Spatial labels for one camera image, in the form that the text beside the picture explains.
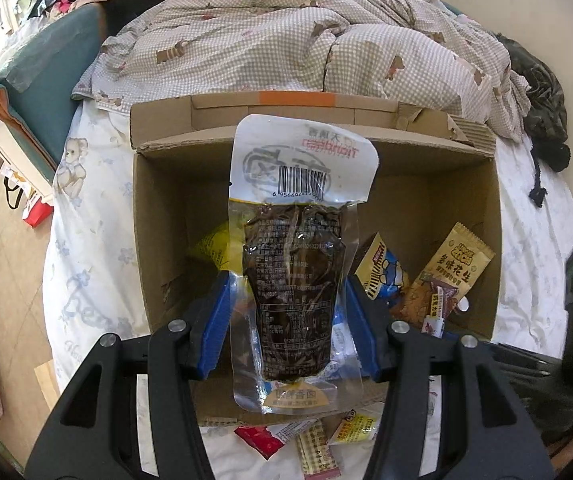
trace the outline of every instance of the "peanut snack package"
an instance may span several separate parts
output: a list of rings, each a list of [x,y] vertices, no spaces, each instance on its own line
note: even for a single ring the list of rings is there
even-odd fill
[[[459,301],[471,290],[493,256],[495,253],[486,243],[457,222],[413,281],[403,301],[393,309],[394,317],[422,328],[431,301],[430,286],[426,288],[426,282],[434,279],[457,288],[454,298]]]

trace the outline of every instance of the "teal cushion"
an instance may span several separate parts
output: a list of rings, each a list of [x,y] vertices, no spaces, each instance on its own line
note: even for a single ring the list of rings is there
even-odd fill
[[[26,126],[50,160],[21,132],[10,128],[11,133],[50,182],[79,104],[71,99],[71,91],[106,39],[105,23],[100,4],[80,7],[39,32],[0,70],[9,114]]]
[[[451,4],[446,3],[444,0],[440,0],[443,4],[444,7],[446,7],[448,10],[450,10],[452,13],[454,13],[456,16],[459,16],[460,14],[464,14],[463,12],[461,12],[460,9],[458,9],[457,7],[452,6]]]

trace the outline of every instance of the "snack wrapper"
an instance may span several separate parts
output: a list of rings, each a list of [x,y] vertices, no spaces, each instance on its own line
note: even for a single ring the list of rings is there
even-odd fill
[[[341,475],[319,420],[298,435],[297,450],[305,480],[327,480]]]
[[[351,410],[342,419],[337,430],[329,439],[329,446],[374,440],[380,429],[383,411],[383,402],[375,402],[364,408]]]
[[[457,222],[424,270],[411,284],[401,305],[394,309],[394,317],[420,328],[427,316],[430,301],[418,301],[421,290],[431,279],[440,280],[457,288],[455,300],[463,298],[479,278],[495,253],[460,222]]]
[[[441,338],[444,335],[446,318],[457,308],[457,300],[454,298],[457,288],[433,279],[425,282],[425,285],[427,283],[430,287],[430,306],[424,318],[422,332]]]
[[[234,433],[267,460],[316,420],[303,420],[274,426],[240,426]]]
[[[371,300],[385,301],[392,308],[409,287],[409,275],[379,233],[368,238],[355,257],[353,273]]]
[[[229,240],[229,223],[224,222],[198,241],[189,254],[199,260],[214,263],[217,270],[231,270]]]

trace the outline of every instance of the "barcode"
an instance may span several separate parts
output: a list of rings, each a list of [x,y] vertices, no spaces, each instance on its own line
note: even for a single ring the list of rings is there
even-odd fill
[[[312,195],[316,200],[324,200],[324,187],[327,174],[299,166],[281,166],[278,192],[283,196]]]

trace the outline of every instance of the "checkered blanket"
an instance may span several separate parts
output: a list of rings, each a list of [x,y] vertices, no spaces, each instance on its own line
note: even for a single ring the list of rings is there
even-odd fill
[[[360,94],[520,140],[527,87],[492,34],[424,0],[167,0],[108,38],[73,94],[125,114],[208,92]]]

